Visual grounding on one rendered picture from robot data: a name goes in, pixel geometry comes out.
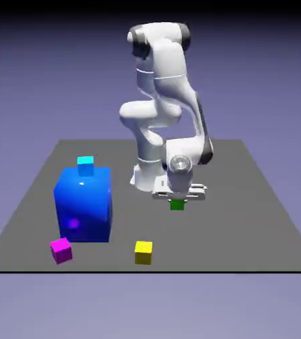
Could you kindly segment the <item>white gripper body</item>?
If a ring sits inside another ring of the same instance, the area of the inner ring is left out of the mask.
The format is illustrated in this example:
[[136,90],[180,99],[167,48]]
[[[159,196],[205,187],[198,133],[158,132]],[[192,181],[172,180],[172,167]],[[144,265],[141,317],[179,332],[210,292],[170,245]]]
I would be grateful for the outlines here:
[[156,187],[152,192],[153,199],[165,200],[198,200],[203,201],[206,198],[208,188],[203,184],[193,183],[187,191],[174,192],[169,186]]

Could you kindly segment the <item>small magenta cube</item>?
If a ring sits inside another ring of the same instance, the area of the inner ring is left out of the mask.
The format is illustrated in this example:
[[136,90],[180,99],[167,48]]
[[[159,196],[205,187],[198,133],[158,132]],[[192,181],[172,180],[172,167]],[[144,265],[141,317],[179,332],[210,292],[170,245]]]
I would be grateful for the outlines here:
[[50,249],[56,264],[62,264],[73,258],[71,243],[67,238],[50,242]]

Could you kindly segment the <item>small cyan cube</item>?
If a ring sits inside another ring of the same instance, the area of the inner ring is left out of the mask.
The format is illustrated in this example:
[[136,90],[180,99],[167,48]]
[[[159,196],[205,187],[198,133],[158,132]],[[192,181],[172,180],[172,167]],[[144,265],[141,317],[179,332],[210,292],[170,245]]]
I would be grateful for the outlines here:
[[93,156],[78,156],[77,168],[79,176],[89,177],[94,174],[94,157]]

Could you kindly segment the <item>small yellow cube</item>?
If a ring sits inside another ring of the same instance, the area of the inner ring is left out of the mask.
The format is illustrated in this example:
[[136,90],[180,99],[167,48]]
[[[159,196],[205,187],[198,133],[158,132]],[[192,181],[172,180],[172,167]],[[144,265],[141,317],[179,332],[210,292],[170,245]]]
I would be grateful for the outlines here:
[[152,262],[151,241],[138,240],[135,243],[135,263],[139,265],[151,265]]

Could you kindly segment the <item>large blue box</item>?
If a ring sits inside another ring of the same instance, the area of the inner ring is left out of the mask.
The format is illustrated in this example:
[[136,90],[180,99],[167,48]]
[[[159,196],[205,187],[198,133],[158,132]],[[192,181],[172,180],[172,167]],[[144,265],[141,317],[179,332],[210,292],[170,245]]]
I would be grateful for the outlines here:
[[70,242],[109,242],[113,220],[111,170],[96,167],[82,177],[64,168],[54,188],[60,236]]

